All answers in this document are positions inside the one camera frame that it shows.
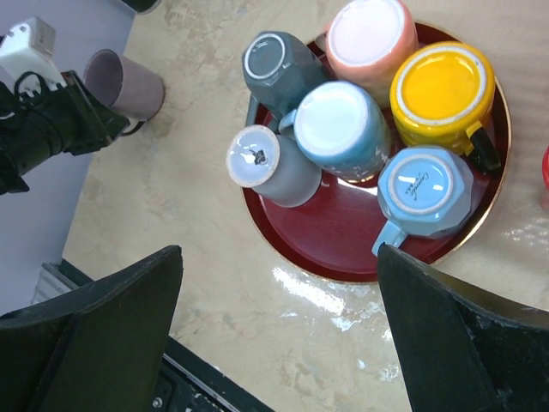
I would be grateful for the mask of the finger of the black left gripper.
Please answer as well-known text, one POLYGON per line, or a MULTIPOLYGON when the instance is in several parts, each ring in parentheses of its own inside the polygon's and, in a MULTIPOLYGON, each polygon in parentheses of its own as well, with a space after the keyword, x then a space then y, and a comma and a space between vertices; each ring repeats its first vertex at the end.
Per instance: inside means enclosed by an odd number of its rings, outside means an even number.
POLYGON ((66 152, 85 155, 113 144, 130 126, 130 120, 100 103, 73 70, 64 72, 63 79, 79 124, 79 131, 66 152))

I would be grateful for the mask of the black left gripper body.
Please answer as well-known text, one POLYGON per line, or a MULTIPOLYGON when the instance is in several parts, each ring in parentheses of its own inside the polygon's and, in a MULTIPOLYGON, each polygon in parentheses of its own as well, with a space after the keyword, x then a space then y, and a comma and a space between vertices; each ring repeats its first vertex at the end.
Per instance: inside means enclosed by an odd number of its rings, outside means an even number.
POLYGON ((23 176, 55 155, 66 152, 79 124, 68 92, 51 91, 33 72, 1 85, 1 193, 28 192, 23 176))

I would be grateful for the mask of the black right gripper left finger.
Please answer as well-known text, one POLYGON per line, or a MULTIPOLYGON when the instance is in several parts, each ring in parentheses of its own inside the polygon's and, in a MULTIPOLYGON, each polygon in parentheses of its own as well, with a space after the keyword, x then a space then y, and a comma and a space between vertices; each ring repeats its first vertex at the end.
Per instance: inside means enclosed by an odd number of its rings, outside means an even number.
POLYGON ((183 278, 169 245, 1 317, 3 411, 147 411, 183 278))

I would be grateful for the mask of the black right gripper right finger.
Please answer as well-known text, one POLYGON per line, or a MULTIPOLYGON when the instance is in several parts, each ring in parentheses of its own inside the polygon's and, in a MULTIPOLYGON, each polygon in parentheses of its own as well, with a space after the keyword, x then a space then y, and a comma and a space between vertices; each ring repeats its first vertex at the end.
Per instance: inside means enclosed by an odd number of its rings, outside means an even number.
POLYGON ((381 245, 377 279, 414 411, 546 411, 548 313, 381 245))

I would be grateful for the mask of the lilac mug black handle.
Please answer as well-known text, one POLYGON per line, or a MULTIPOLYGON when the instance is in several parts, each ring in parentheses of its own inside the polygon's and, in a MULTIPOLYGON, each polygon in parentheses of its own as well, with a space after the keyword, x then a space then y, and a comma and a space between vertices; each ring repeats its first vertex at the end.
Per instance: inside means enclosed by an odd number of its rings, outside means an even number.
POLYGON ((153 118, 163 106, 166 88, 160 75, 113 50, 97 51, 84 72, 86 89, 104 106, 137 120, 131 136, 153 118))

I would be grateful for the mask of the light blue faceted mug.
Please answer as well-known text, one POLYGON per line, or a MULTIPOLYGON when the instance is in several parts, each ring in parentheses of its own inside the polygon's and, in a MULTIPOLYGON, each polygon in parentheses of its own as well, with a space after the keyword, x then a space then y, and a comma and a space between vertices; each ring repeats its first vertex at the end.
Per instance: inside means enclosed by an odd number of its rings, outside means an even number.
POLYGON ((410 236, 436 238, 457 230, 472 210, 474 175, 460 156, 438 146, 399 151, 379 175, 377 200, 387 219, 371 252, 400 247, 410 236))

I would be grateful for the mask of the grey footed mug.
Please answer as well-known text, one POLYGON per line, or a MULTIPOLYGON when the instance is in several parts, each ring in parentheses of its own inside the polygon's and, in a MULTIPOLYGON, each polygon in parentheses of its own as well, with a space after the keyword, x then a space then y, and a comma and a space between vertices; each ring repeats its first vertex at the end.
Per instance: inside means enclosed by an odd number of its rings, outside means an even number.
POLYGON ((283 208, 308 202, 322 181, 322 169, 296 142, 259 124, 245 127, 232 139, 226 169, 234 183, 283 208))

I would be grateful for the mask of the blue mug white base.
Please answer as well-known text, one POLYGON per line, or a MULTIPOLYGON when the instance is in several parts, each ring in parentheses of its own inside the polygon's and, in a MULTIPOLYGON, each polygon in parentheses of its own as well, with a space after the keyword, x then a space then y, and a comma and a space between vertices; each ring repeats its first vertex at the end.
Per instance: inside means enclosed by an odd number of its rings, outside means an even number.
POLYGON ((364 89, 346 81, 314 88, 282 118, 278 130, 313 163, 351 182, 378 174, 392 146, 377 103, 364 89))

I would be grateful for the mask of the dark teal faceted mug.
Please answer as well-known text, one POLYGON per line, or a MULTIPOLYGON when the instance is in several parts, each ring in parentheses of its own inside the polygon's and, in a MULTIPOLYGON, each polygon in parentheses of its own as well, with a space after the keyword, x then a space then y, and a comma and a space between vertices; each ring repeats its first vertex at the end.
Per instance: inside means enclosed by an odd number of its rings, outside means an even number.
POLYGON ((334 79, 321 59, 287 32, 260 32, 244 51, 241 64, 250 90, 246 123, 254 124, 257 108, 264 106, 271 113, 268 127, 273 131, 311 90, 334 79))

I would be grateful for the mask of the pink mug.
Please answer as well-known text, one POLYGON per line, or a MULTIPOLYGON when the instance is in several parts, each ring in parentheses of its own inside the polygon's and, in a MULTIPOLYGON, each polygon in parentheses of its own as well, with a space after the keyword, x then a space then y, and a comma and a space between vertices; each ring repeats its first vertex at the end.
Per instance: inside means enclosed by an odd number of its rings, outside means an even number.
POLYGON ((397 0, 352 1, 329 24, 325 51, 335 75, 389 106, 389 91, 401 65, 419 49, 413 16, 397 0))

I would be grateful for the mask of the round red lacquer tray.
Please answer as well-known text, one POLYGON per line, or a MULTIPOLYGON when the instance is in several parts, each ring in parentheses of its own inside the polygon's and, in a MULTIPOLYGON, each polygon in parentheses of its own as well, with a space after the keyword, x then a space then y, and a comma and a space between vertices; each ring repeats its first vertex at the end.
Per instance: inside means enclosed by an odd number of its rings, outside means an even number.
MULTIPOLYGON (((473 171, 470 216, 457 232, 435 239, 411 238, 404 251, 427 263, 446 258, 482 225, 504 182, 504 170, 473 171)), ((377 181, 348 184, 324 173, 317 193, 302 206, 285 209, 243 189, 258 231, 286 260, 335 282, 374 282, 377 260, 371 248, 384 223, 377 204, 377 181)))

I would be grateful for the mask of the red plastic shopping basket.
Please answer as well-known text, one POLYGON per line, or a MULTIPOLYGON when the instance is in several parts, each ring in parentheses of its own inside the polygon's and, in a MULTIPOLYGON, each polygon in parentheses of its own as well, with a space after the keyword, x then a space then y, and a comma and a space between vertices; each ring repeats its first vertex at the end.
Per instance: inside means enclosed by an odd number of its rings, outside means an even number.
POLYGON ((542 173, 544 186, 547 190, 549 190, 549 146, 546 148, 543 154, 542 163, 541 163, 541 173, 542 173))

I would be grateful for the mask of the aluminium frame rail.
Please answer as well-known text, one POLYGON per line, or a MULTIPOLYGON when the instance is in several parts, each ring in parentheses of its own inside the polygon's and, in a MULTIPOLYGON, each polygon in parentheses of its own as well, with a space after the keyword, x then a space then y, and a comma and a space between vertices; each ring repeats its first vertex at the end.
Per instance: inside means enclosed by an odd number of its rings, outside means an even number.
POLYGON ((39 272, 31 304, 35 305, 68 293, 87 281, 86 275, 64 259, 60 264, 44 263, 39 272))

